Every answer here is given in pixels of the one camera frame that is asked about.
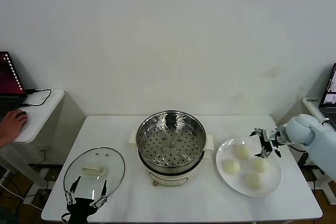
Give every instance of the laptop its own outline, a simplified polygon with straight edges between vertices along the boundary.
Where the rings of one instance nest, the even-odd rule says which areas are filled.
[[[327,87],[320,103],[320,111],[330,119],[332,126],[336,129],[336,63],[331,71]]]
[[[0,118],[16,110],[26,97],[9,53],[0,51]]]

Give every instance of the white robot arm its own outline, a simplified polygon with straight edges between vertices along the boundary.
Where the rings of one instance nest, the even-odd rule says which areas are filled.
[[[309,158],[336,181],[336,132],[324,127],[314,117],[297,115],[277,129],[255,128],[251,135],[259,136],[262,147],[260,154],[256,156],[267,158],[274,149],[281,157],[279,146],[300,144]]]

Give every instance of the steamed bun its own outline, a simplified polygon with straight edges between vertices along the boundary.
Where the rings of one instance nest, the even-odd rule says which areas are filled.
[[[231,175],[236,175],[240,172],[240,165],[232,158],[223,161],[224,171]]]
[[[245,144],[237,144],[234,147],[234,151],[235,151],[236,156],[239,158],[242,158],[242,159],[250,158],[250,151]]]
[[[268,161],[265,158],[256,157],[253,159],[252,162],[254,170],[256,170],[259,173],[265,173],[268,170]]]
[[[248,173],[245,175],[245,184],[251,190],[261,190],[264,187],[261,176],[258,173]]]

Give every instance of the white side table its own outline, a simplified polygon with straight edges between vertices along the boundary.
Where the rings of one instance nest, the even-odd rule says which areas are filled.
[[[303,98],[303,104],[307,107],[307,109],[310,111],[310,113],[317,119],[321,120],[326,118],[322,112],[319,109],[319,100],[318,99],[312,99],[312,98]],[[326,127],[329,127],[331,130],[334,130],[334,128],[327,123]],[[315,181],[315,189],[316,190],[322,190],[325,197],[327,198],[329,204],[336,205],[336,196],[332,192],[329,183],[332,181],[331,178],[327,174],[323,174],[318,169],[313,169],[312,172],[314,173],[316,177]],[[310,188],[313,190],[314,184],[313,182],[308,182]]]
[[[42,103],[48,95],[48,91],[37,92],[28,95],[26,102],[31,104]],[[42,106],[28,106],[20,108],[27,112],[29,121],[23,126],[19,136],[12,143],[0,149],[0,156],[24,174],[27,178],[34,182],[28,195],[34,195],[39,189],[52,189],[54,183],[48,182],[44,179],[49,169],[44,168],[38,174],[20,157],[14,150],[15,144],[28,144],[35,139],[43,125],[46,123],[56,106],[59,104],[64,96],[64,91],[60,89],[52,90],[48,100]],[[24,203],[28,204],[33,201],[34,197],[26,197]]]

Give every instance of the white plate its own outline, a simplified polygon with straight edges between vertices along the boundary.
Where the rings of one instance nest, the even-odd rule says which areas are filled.
[[[249,159],[238,158],[234,153],[234,145],[236,144],[246,144],[250,151]],[[245,194],[251,197],[262,197],[269,195],[274,192],[280,186],[282,180],[282,173],[280,165],[277,161],[276,154],[274,152],[267,158],[269,163],[269,168],[266,173],[259,173],[264,181],[264,188],[261,190],[251,190],[249,189],[244,181],[244,177],[247,173],[256,172],[252,166],[252,160],[255,158],[255,154],[260,153],[261,145],[258,136],[252,137],[237,137],[234,139],[229,139],[219,146],[216,154],[216,164],[220,175],[223,180],[236,191],[241,194]],[[239,162],[240,172],[237,175],[227,174],[224,169],[222,162],[227,159],[232,158]]]

